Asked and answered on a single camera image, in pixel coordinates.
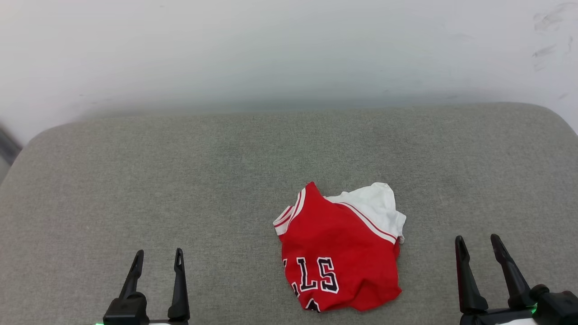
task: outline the black letter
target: black letter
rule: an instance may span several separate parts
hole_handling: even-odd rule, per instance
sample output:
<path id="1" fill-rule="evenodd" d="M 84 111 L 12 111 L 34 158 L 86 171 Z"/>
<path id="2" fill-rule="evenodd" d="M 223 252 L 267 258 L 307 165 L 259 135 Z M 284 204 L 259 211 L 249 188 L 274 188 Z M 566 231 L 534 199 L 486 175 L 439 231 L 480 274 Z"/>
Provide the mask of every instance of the black letter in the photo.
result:
<path id="1" fill-rule="evenodd" d="M 300 295 L 300 294 L 299 294 L 299 290 L 297 289 L 297 283 L 293 282 L 293 283 L 291 284 L 291 287 L 293 288 L 293 293 L 295 293 L 295 296 L 296 296 L 297 298 L 299 298 L 299 295 Z"/>
<path id="2" fill-rule="evenodd" d="M 305 266 L 305 258 L 297 257 L 297 263 L 301 266 L 301 292 L 317 289 L 317 281 L 311 280 L 311 284 L 307 284 L 307 267 Z"/>
<path id="3" fill-rule="evenodd" d="M 337 284 L 337 277 L 333 271 L 333 261 L 330 257 L 319 257 L 317 258 L 317 265 L 319 266 L 319 275 L 321 278 L 329 278 L 327 280 L 321 280 L 322 291 L 337 293 L 339 291 L 339 285 Z"/>
<path id="4" fill-rule="evenodd" d="M 313 300 L 313 298 L 311 298 L 311 300 L 309 300 L 309 303 L 307 303 L 307 307 L 305 307 L 305 309 L 308 309 L 310 311 L 316 311 L 318 313 L 321 312 L 319 310 L 319 304 L 316 303 L 315 300 Z"/>

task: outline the wall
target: wall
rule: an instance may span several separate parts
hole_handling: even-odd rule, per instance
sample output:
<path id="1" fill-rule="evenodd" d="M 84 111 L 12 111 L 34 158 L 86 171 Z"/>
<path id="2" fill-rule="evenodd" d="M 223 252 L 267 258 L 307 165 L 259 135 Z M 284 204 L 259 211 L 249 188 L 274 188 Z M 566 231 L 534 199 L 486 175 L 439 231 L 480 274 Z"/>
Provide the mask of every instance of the wall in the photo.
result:
<path id="1" fill-rule="evenodd" d="M 1 0 L 0 122 L 479 101 L 578 130 L 578 3 Z"/>

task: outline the fabric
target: fabric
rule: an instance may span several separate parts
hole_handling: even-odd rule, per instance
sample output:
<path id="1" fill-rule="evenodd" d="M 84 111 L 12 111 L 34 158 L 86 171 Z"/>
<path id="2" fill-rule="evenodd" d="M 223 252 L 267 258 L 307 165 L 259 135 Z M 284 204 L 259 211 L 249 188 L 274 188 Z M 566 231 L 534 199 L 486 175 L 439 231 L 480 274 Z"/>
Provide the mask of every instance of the fabric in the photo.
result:
<path id="1" fill-rule="evenodd" d="M 512 320 L 511 322 L 507 322 L 507 323 L 500 324 L 500 325 L 538 325 L 538 323 L 536 323 L 531 318 L 526 318 L 526 319 Z"/>
<path id="2" fill-rule="evenodd" d="M 376 182 L 326 199 L 350 208 L 373 233 L 383 239 L 392 243 L 404 242 L 403 224 L 406 216 L 395 210 L 395 196 L 389 185 Z"/>
<path id="3" fill-rule="evenodd" d="M 328 196 L 392 185 L 408 216 L 398 298 L 318 314 L 287 294 L 271 218 L 311 180 Z M 0 324 L 99 322 L 139 249 L 138 289 L 166 317 L 177 247 L 191 324 L 458 324 L 456 235 L 492 308 L 508 297 L 493 232 L 531 286 L 578 292 L 577 184 L 578 136 L 526 104 L 63 125 L 0 186 Z"/>
<path id="4" fill-rule="evenodd" d="M 401 292 L 395 259 L 405 216 L 400 221 L 396 213 L 376 211 L 395 207 L 393 191 L 374 183 L 351 193 L 333 197 L 338 202 L 333 203 L 311 182 L 299 192 L 295 205 L 273 222 L 283 243 L 287 281 L 303 309 L 321 312 L 351 306 L 366 311 Z M 386 220 L 390 216 L 395 220 Z"/>

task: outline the jersey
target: jersey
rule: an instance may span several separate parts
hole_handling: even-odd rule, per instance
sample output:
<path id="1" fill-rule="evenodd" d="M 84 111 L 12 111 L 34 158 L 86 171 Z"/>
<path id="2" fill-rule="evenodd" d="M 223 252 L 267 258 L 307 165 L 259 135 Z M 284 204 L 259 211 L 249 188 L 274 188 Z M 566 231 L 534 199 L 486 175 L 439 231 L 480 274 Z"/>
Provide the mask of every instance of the jersey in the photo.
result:
<path id="1" fill-rule="evenodd" d="M 301 307 L 365 311 L 395 299 L 405 220 L 387 184 L 326 198 L 309 183 L 273 222 Z"/>

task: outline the gray fabric surface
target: gray fabric surface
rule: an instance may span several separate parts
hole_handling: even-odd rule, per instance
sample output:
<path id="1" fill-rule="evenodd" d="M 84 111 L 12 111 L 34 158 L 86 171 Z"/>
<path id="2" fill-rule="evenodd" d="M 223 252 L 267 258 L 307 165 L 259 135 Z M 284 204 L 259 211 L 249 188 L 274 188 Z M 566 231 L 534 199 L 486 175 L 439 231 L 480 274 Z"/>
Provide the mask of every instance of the gray fabric surface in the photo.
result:
<path id="1" fill-rule="evenodd" d="M 309 181 L 373 182 L 407 215 L 399 298 L 303 311 L 271 222 Z M 490 307 L 506 306 L 498 233 L 531 286 L 578 292 L 578 137 L 524 104 L 138 117 L 37 136 L 0 187 L 0 324 L 90 324 L 144 249 L 149 316 L 184 250 L 192 324 L 457 324 L 461 234 Z"/>

